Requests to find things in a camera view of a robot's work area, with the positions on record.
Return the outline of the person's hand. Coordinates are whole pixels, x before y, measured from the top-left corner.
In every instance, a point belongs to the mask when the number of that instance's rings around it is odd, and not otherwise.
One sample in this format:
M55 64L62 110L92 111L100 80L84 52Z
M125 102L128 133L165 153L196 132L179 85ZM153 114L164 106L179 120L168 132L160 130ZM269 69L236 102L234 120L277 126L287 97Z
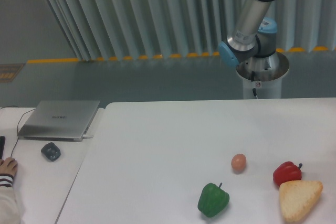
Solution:
M0 174L15 177L18 169L18 162L12 157L1 159Z

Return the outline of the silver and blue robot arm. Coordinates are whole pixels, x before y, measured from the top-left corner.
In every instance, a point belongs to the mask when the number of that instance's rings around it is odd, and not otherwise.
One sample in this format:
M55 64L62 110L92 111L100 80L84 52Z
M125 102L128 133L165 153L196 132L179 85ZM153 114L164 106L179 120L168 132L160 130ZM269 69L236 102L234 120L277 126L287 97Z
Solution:
M268 57L275 53L275 46L267 46L257 33L270 4L275 0L245 0L232 34L218 45L221 59L236 67L251 57Z

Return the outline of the white sleeved forearm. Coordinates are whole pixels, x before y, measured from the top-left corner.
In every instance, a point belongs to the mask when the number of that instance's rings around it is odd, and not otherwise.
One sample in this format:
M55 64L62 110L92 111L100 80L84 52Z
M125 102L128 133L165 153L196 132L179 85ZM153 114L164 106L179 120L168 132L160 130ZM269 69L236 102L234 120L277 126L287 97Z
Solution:
M1 223L20 223L21 216L13 190L13 176L1 174Z

